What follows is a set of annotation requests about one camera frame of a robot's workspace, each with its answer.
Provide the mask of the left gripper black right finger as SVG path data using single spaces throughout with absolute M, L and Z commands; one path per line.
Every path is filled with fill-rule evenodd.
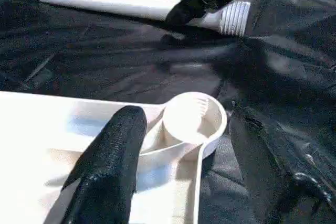
M 277 223 L 335 223 L 335 190 L 295 173 L 277 203 Z

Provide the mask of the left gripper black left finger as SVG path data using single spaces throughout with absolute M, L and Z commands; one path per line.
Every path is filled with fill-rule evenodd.
M 128 223 L 147 120 L 124 106 L 81 154 L 45 223 Z

